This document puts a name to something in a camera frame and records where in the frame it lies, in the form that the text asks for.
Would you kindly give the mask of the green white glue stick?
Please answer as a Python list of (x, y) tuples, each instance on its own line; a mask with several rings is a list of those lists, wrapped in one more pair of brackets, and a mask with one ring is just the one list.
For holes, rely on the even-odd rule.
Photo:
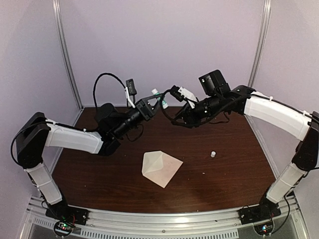
[(161, 100), (161, 94), (160, 94), (160, 92), (159, 92), (156, 88), (152, 89), (152, 94), (153, 94), (154, 96), (157, 96), (157, 101), (158, 101), (158, 102), (161, 101), (161, 104), (162, 104), (163, 109), (167, 109), (167, 108), (168, 108), (167, 102), (166, 102), (165, 100)]

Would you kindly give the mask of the white glue stick cap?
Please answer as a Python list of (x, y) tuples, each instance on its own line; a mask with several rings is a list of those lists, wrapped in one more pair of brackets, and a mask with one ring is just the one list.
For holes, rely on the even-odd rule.
[(211, 157), (211, 158), (214, 158), (215, 156), (216, 156), (216, 152), (215, 152), (215, 151), (212, 151), (211, 154), (210, 154), (210, 157)]

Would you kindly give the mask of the beige envelope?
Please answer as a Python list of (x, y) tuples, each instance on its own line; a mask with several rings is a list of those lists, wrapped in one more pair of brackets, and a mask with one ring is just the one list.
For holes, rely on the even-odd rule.
[(150, 151), (143, 155), (142, 175), (165, 188), (183, 162), (162, 151)]

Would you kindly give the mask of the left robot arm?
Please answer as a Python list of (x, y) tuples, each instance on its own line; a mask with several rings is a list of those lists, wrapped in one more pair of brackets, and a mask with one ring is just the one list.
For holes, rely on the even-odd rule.
[(130, 130), (156, 115), (161, 107), (161, 96), (142, 98), (124, 113), (106, 103), (97, 109), (95, 120), (98, 126), (93, 130), (57, 123), (46, 118), (44, 113), (36, 112), (13, 138), (11, 157), (29, 175), (47, 203), (53, 206), (53, 214), (59, 220), (67, 221), (72, 211), (65, 205), (62, 192), (43, 162), (44, 148), (59, 147), (110, 156)]

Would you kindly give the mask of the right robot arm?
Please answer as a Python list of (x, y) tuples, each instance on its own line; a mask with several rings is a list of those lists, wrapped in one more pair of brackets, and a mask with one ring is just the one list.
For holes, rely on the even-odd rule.
[(291, 161), (298, 141), (257, 119), (231, 115), (227, 124), (182, 129), (179, 149), (187, 177), (206, 176), (187, 194), (189, 210), (204, 211), (254, 204), (275, 175)]

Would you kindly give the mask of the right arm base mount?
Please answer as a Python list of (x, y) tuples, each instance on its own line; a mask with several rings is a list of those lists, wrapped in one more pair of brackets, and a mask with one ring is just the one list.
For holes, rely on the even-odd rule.
[(280, 216), (281, 210), (278, 203), (273, 203), (264, 198), (256, 206), (244, 206), (238, 211), (238, 214), (241, 224), (245, 225)]

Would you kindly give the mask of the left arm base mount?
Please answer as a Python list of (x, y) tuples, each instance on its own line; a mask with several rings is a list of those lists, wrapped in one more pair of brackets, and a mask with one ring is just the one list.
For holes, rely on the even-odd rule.
[(50, 204), (45, 198), (45, 203), (47, 204), (45, 212), (47, 217), (72, 225), (86, 225), (89, 211), (87, 209), (69, 206), (63, 194), (60, 202)]

